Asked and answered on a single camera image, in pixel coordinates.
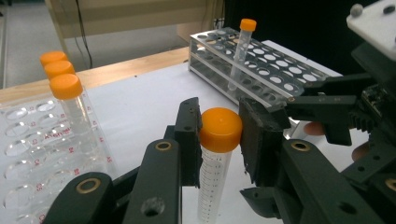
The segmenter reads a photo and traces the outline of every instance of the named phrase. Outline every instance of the test tube rack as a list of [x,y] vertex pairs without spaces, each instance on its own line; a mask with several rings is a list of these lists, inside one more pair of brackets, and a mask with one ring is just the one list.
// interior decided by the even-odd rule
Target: test tube rack
[[[231,28],[192,35],[189,60],[192,72],[236,104],[241,96],[253,98],[264,106],[280,104],[291,96],[301,95],[306,82],[334,76],[327,73],[330,69],[322,71],[322,66],[300,55],[295,57],[296,53],[271,41],[253,38],[245,64],[237,64],[233,56],[238,36]],[[233,66],[242,71],[240,79],[230,78]],[[228,90],[229,82],[237,87],[236,91]]]
[[59,101],[51,94],[0,104],[1,223],[42,223],[65,185],[78,175],[118,177],[87,92],[94,147],[84,151]]

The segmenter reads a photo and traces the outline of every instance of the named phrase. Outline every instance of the wooden edge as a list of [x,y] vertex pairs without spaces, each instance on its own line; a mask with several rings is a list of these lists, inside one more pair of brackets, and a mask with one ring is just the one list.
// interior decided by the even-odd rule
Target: wooden edge
[[[189,59],[189,48],[174,49],[138,59],[113,63],[103,67],[77,72],[86,89],[99,87],[127,77],[142,75],[151,71],[184,63]],[[44,79],[0,90],[0,104],[50,91],[49,82]]]

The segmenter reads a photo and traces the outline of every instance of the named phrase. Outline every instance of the orange cap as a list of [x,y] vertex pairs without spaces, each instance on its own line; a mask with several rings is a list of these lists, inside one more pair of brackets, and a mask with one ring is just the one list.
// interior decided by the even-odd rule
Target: orange cap
[[225,153],[234,150],[242,133],[242,120],[227,108],[211,108],[202,115],[201,145],[213,152]]
[[256,24],[257,24],[257,22],[255,22],[254,20],[242,19],[241,25],[239,26],[239,28],[241,28],[241,30],[244,30],[244,31],[255,31]]
[[40,56],[40,62],[43,67],[47,63],[53,63],[57,61],[68,61],[67,55],[63,51],[50,51],[47,53],[43,53]]
[[73,74],[63,74],[52,78],[49,87],[53,96],[59,100],[70,100],[82,93],[82,85],[78,76]]
[[73,64],[69,61],[58,61],[54,63],[47,63],[44,66],[44,71],[49,79],[62,74],[75,74]]

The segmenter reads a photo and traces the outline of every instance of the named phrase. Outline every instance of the orange screw cap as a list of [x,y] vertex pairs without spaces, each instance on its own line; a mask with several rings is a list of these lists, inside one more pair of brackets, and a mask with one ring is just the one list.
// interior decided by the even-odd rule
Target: orange screw cap
[[242,19],[241,25],[239,26],[239,28],[241,28],[241,30],[244,30],[244,31],[253,32],[256,30],[256,25],[257,25],[257,22],[255,22],[254,20]]
[[40,56],[40,62],[43,67],[48,63],[57,61],[68,61],[67,55],[63,51],[50,51]]
[[201,145],[213,152],[234,150],[241,140],[242,120],[232,110],[215,107],[202,115]]
[[53,96],[59,100],[70,100],[82,94],[82,85],[78,76],[73,74],[64,74],[52,78],[49,81],[49,87]]
[[58,61],[54,63],[47,63],[44,66],[44,71],[49,79],[62,74],[75,74],[76,71],[69,61]]

